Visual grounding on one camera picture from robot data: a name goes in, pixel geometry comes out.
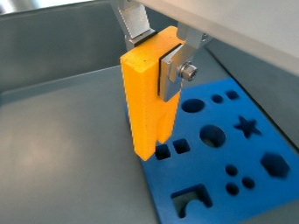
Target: cutout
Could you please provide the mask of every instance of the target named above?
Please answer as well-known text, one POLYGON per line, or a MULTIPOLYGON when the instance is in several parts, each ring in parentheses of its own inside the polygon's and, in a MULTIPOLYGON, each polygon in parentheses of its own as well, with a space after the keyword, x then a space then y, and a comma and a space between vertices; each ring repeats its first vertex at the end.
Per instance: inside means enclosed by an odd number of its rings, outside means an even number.
POLYGON ((280 155, 266 153, 260 159, 260 164, 271 177, 286 178, 290 172, 290 166, 280 155))
POLYGON ((211 97, 212 101, 216 102, 216 103, 222 103, 223 102, 223 97, 219 95, 219 94, 215 94, 212 97, 211 97))
POLYGON ((212 148, 219 148, 226 142, 226 134, 215 125, 207 125, 200 130, 200 140, 212 148))
POLYGON ((227 183, 226 189, 230 195, 236 196, 239 194, 239 187, 234 183, 227 183))
POLYGON ((259 131, 256 124, 256 120, 247 120, 243 116, 239 118, 239 124, 234 125, 235 129, 243 131, 243 135, 246 138, 250 138, 252 134, 262 135, 262 132, 259 131))
POLYGON ((204 102, 199 99, 190 99, 182 104, 182 110, 187 113, 196 113, 204 108, 204 102))
POLYGON ((234 164, 228 164, 226 166, 226 173, 232 177, 236 176, 239 174, 238 167, 234 164))
POLYGON ((155 157, 158 160, 167 159, 171 156, 167 144, 155 146, 155 157))
POLYGON ((255 180, 250 177, 242 179, 242 184, 247 189, 254 189, 256 186, 255 180))
POLYGON ((227 97, 234 101, 239 98, 239 94, 236 91, 231 90, 227 92, 227 97))
POLYGON ((187 140, 183 138, 172 142, 172 146, 178 154, 183 154, 184 152, 191 150, 187 140))
POLYGON ((186 217, 186 207, 192 200, 199 200, 206 207, 212 207, 211 196, 204 185, 196 185, 172 194, 172 203, 180 218, 186 217))

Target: hexagonal hole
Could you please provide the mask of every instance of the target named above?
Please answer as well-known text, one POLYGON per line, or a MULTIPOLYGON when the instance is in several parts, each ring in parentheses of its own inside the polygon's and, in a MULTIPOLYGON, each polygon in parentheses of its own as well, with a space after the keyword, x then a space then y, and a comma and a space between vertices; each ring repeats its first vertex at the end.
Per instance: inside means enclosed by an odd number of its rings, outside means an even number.
POLYGON ((290 166, 280 155, 266 153, 260 159, 260 164, 271 177, 280 179, 286 178, 287 173, 290 172, 290 166))

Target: star-shaped hole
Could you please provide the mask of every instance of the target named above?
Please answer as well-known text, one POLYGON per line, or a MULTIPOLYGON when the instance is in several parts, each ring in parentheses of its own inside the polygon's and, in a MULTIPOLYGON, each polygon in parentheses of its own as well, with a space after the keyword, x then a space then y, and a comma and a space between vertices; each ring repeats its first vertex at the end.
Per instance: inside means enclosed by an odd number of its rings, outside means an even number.
POLYGON ((244 137, 250 138, 252 134, 262 135, 262 132, 259 131, 256 124, 256 120, 247 120, 243 116, 239 118, 239 124, 236 124, 234 127, 238 130, 243 131, 244 137))

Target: white panel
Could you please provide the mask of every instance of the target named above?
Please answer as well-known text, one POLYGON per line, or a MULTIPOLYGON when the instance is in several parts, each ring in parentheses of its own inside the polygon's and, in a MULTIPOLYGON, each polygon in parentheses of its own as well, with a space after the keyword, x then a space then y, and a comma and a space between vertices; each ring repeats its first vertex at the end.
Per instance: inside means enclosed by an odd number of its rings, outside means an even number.
POLYGON ((299 75, 298 0, 138 0, 299 75))

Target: screw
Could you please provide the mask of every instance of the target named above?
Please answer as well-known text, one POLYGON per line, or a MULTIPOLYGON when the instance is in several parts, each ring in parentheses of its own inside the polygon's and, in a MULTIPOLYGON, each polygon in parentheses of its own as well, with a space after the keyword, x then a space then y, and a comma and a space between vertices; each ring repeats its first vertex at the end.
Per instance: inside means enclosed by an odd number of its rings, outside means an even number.
POLYGON ((207 33, 203 33, 202 34, 202 38, 200 38, 200 41, 204 42, 208 38, 208 34, 207 33))
POLYGON ((187 81, 192 81, 198 73, 198 67, 190 61, 186 61, 178 69, 178 75, 187 81))

